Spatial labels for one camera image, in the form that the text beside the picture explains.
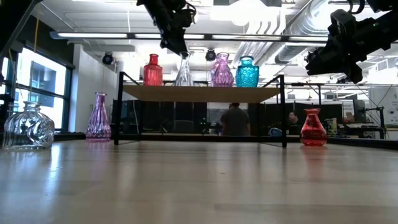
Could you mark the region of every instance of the textured glass vase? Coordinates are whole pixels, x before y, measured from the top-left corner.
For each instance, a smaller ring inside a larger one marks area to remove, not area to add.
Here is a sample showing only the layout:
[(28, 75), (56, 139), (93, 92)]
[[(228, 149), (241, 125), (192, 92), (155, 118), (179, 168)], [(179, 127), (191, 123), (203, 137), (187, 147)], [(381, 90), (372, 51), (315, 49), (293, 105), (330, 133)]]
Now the textured glass vase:
[(307, 114), (300, 133), (300, 140), (305, 146), (323, 146), (327, 142), (326, 131), (318, 118), (320, 109), (304, 110)]
[(40, 113), (39, 103), (24, 103), (24, 111), (10, 116), (4, 125), (2, 148), (17, 151), (50, 149), (54, 142), (54, 122)]
[(228, 53), (217, 54), (216, 63), (211, 68), (211, 85), (215, 87), (232, 87), (234, 76), (228, 67)]
[(106, 93), (95, 93), (97, 102), (86, 131), (86, 141), (88, 142), (106, 142), (111, 140), (111, 126), (105, 110)]
[(149, 55), (149, 63), (144, 66), (144, 85), (163, 85), (162, 67), (158, 64), (159, 56)]
[(257, 65), (253, 65), (253, 57), (241, 57), (241, 65), (238, 66), (236, 71), (236, 86), (256, 88), (258, 84), (259, 67)]
[(182, 52), (181, 67), (175, 79), (175, 86), (193, 86), (193, 78), (189, 69), (189, 59), (191, 54), (189, 52)]

